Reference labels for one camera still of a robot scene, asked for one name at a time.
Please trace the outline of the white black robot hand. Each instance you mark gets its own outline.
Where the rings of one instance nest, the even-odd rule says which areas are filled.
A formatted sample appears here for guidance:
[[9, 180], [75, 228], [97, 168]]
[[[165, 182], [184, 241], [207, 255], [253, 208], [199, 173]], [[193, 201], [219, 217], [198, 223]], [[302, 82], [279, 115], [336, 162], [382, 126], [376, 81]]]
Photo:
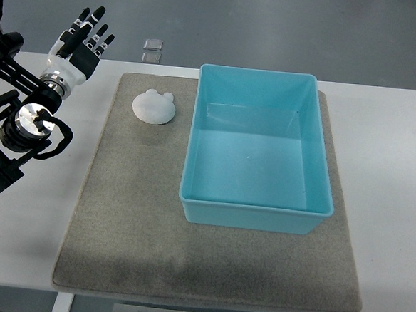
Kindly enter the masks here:
[[47, 69], [40, 79], [63, 100], [93, 75], [100, 57], [115, 39], [112, 34], [105, 36], [108, 25], [99, 24], [105, 12], [103, 6], [95, 11], [84, 9], [48, 53]]

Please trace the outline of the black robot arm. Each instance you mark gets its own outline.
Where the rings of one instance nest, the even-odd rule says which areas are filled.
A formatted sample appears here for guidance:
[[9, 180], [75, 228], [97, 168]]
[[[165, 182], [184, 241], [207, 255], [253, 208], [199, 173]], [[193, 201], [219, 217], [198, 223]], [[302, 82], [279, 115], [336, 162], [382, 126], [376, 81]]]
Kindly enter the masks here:
[[[2, 11], [0, 0], [0, 21]], [[53, 115], [61, 97], [15, 61], [23, 43], [21, 34], [0, 27], [0, 78], [13, 86], [0, 95], [0, 193], [23, 177], [23, 164], [56, 156], [73, 139], [71, 129]]]

